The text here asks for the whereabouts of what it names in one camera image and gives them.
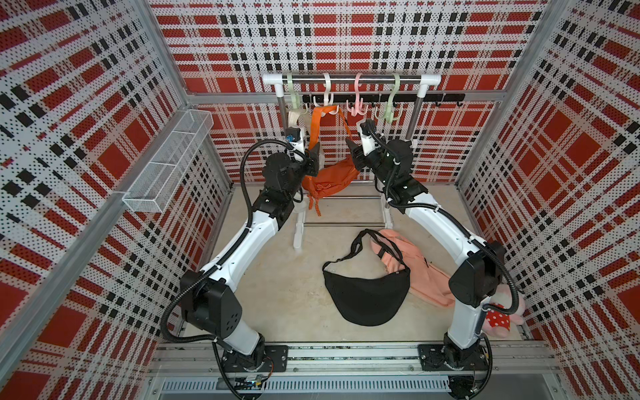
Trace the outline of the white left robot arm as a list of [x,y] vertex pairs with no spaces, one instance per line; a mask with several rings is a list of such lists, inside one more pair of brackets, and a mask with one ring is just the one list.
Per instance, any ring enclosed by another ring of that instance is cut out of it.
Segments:
[[293,212],[303,180],[319,172],[318,143],[310,149],[304,149],[302,142],[272,143],[282,151],[268,156],[263,167],[264,186],[256,199],[250,198],[246,180],[240,180],[248,212],[245,224],[212,261],[181,277],[180,290],[160,319],[164,340],[210,341],[248,370],[263,365],[265,339],[243,321],[235,292],[250,264]]

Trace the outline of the cream fabric bag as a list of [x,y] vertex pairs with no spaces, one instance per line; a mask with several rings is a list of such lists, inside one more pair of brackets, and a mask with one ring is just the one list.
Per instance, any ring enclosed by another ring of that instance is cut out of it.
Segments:
[[288,127],[300,128],[306,133],[310,132],[312,114],[304,109],[292,109],[288,112]]

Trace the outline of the pink fabric bag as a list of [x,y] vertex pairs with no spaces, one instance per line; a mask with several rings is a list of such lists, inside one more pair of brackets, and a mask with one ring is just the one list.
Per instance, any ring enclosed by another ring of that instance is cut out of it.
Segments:
[[455,297],[448,285],[450,276],[428,261],[418,246],[399,232],[383,229],[379,233],[396,245],[410,268],[410,293],[433,306],[452,308]]

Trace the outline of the orange fabric bag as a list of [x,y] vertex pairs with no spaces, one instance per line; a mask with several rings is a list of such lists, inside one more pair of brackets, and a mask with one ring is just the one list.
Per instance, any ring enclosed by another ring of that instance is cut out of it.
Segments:
[[[340,116],[340,119],[343,121],[343,125],[348,134],[348,139],[353,139],[347,120],[344,117],[343,112],[338,110],[337,105],[315,108],[311,119],[310,143],[308,146],[309,151],[320,145],[319,135],[322,118],[333,112]],[[360,171],[356,169],[352,157],[347,156],[344,160],[335,163],[334,165],[320,168],[315,177],[306,177],[303,180],[303,189],[308,192],[308,209],[314,208],[316,214],[321,217],[322,213],[319,207],[320,200],[343,191],[358,177],[358,175],[360,175]]]

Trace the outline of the black fabric bag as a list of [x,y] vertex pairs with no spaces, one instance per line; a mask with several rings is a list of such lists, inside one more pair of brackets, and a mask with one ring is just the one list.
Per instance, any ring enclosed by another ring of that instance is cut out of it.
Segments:
[[335,260],[341,263],[358,256],[364,249],[363,240],[369,236],[380,246],[379,254],[398,262],[400,270],[381,278],[352,278],[328,271],[331,261],[322,266],[325,287],[342,317],[353,324],[376,327],[389,322],[403,305],[410,289],[411,268],[398,245],[378,231],[364,229],[352,241],[349,253]]

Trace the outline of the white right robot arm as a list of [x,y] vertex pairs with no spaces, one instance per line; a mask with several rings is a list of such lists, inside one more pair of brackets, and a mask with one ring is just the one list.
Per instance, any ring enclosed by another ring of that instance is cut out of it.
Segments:
[[413,177],[410,143],[386,143],[376,136],[346,143],[356,170],[370,169],[383,184],[386,203],[438,240],[458,265],[448,281],[455,298],[453,321],[431,364],[462,371],[474,361],[489,362],[490,356],[481,353],[490,348],[482,334],[486,317],[490,312],[512,315],[520,305],[519,291],[504,265],[504,247],[465,228]]

